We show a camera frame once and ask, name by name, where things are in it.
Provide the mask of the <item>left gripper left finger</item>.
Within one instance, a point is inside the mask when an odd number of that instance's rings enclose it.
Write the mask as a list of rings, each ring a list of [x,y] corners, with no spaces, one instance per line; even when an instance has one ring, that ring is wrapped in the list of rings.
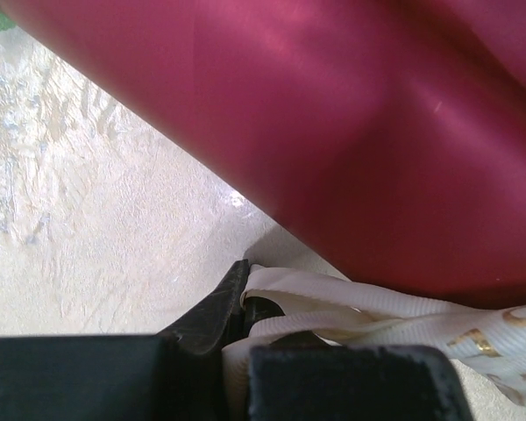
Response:
[[[226,420],[222,351],[249,263],[154,334],[0,338],[0,420]]]

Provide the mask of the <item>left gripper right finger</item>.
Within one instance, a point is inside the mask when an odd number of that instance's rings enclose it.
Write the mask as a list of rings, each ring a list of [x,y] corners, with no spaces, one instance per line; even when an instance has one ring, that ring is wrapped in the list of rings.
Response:
[[[247,420],[471,420],[457,371],[427,346],[331,346],[304,330],[249,352]]]

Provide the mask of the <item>cream ribbon gold lettering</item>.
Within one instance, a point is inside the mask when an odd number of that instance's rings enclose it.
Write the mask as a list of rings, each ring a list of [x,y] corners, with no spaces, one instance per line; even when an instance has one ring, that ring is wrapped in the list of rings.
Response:
[[[265,298],[281,315],[256,322],[223,350],[224,387],[235,412],[244,406],[249,352],[298,332],[345,346],[422,345],[491,380],[526,407],[526,305],[479,310],[291,268],[254,266],[240,296]]]

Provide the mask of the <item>red wrapping paper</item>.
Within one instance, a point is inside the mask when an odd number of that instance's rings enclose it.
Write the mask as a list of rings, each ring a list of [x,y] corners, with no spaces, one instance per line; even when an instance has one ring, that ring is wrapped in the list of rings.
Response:
[[[0,1],[345,276],[526,304],[526,1]]]

